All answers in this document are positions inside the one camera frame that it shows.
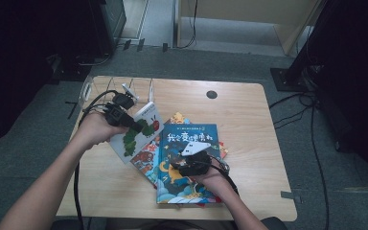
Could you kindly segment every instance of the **light wood surface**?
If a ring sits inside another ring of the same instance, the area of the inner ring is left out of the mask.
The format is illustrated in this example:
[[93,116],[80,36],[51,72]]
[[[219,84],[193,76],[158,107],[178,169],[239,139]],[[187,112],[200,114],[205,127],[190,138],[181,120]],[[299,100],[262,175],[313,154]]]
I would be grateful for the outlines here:
[[[90,99],[110,88],[123,92],[131,78],[96,77]],[[134,79],[132,89],[146,103],[149,79]],[[194,123],[218,125],[218,137],[229,149],[225,161],[242,200],[259,219],[296,219],[288,178],[261,85],[201,80],[154,79],[154,102],[167,121],[179,111]],[[214,90],[216,99],[206,93]],[[132,164],[123,164],[108,143],[99,144],[80,161],[80,206],[85,217],[138,219],[232,219],[223,204],[185,206],[156,204],[156,191]],[[75,216],[73,180],[57,212]]]
[[[274,24],[286,55],[293,48],[322,0],[200,0],[196,17]],[[180,45],[181,17],[193,17],[196,0],[178,0],[177,44]]]

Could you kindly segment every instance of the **floor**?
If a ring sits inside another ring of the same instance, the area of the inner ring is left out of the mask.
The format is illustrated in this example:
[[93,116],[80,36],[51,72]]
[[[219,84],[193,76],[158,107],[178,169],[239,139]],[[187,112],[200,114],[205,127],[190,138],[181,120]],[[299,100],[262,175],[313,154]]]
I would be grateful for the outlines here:
[[[132,44],[137,44],[140,39],[145,39],[147,46],[161,47],[163,43],[176,46],[174,3],[173,0],[124,0],[127,20],[121,42],[131,39]],[[193,21],[193,18],[182,18],[179,46],[190,42]],[[275,57],[285,55],[272,24],[197,18],[195,29],[195,42],[187,49]],[[296,57],[309,32],[310,28],[306,28],[290,57]]]

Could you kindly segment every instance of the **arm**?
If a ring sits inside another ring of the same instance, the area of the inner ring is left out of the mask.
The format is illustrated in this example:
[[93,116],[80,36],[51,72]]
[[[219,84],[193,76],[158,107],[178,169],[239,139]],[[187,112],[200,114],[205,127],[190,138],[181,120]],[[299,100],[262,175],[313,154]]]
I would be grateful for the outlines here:
[[[213,164],[219,166],[215,159]],[[210,168],[205,175],[195,176],[195,180],[204,184],[208,190],[222,199],[239,229],[267,229],[216,169]]]
[[107,124],[100,113],[91,113],[55,162],[13,204],[0,229],[50,229],[67,185],[82,155],[94,145],[127,131]]

